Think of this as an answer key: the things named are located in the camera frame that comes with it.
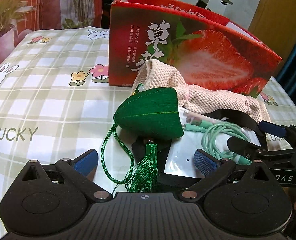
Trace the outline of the green zongzi sachet with tassel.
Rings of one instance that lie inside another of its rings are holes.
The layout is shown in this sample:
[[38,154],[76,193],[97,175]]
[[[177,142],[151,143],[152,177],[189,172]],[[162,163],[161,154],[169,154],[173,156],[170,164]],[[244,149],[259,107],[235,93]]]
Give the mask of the green zongzi sachet with tassel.
[[[124,185],[128,192],[152,192],[157,186],[158,145],[156,140],[172,140],[183,136],[179,118],[177,92],[174,88],[159,87],[136,92],[127,98],[116,110],[112,127],[103,140],[100,159],[105,175],[109,180]],[[117,134],[120,127],[136,135],[145,137],[145,155],[135,163],[134,154]],[[113,178],[105,164],[105,148],[113,136],[129,156],[130,169],[123,180]]]

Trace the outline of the cream waffle cloth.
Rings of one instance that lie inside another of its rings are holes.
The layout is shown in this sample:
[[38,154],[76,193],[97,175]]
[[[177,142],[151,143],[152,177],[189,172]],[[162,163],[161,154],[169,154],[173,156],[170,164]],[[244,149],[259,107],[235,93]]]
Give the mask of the cream waffle cloth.
[[147,60],[140,67],[132,92],[135,92],[139,84],[142,84],[145,90],[159,87],[174,88],[178,105],[198,114],[232,109],[246,113],[256,122],[271,120],[262,101],[228,90],[213,91],[198,85],[188,85],[175,67],[158,60]]

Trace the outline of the green plaid bunny tablecloth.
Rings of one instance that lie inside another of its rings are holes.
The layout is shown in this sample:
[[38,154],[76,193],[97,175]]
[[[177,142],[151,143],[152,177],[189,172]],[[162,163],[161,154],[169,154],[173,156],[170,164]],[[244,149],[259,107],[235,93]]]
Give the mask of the green plaid bunny tablecloth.
[[28,160],[52,164],[100,150],[130,94],[94,81],[108,65],[108,37],[95,27],[35,31],[4,60],[10,72],[0,84],[0,201]]

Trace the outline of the red strawberry cardboard box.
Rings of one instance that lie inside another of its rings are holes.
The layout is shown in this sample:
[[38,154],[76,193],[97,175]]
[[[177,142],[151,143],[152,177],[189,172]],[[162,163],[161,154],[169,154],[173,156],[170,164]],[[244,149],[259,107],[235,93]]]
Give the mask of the red strawberry cardboard box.
[[109,83],[133,85],[147,60],[175,67],[186,83],[257,97],[281,57],[230,19],[177,0],[115,0]]

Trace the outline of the yellow wooden door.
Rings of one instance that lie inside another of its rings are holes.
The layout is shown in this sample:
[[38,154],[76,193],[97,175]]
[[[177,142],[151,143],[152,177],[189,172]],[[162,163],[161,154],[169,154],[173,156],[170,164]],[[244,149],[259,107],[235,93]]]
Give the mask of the yellow wooden door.
[[260,0],[248,30],[286,62],[296,44],[296,0]]

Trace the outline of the printed backdrop curtain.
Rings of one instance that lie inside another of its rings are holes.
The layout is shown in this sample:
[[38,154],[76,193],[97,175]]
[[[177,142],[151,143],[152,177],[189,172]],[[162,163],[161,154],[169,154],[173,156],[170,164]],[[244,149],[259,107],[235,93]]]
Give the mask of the printed backdrop curtain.
[[0,64],[30,32],[99,27],[102,0],[0,0]]

